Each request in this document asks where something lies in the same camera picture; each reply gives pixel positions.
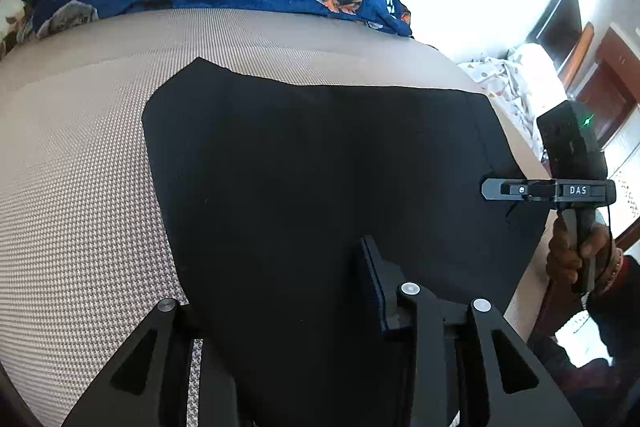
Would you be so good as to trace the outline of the right hand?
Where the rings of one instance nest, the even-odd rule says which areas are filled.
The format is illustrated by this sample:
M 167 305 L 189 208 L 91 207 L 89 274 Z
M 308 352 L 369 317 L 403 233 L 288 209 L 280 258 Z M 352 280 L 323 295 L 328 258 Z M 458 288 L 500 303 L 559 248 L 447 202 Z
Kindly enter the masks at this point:
M 572 286 L 578 283 L 585 263 L 590 261 L 594 268 L 590 294 L 602 295 L 614 285 L 623 271 L 623 251 L 615 245 L 610 229 L 599 222 L 593 223 L 587 238 L 578 246 L 565 220 L 567 216 L 567 211 L 560 213 L 553 223 L 547 274 L 555 283 Z

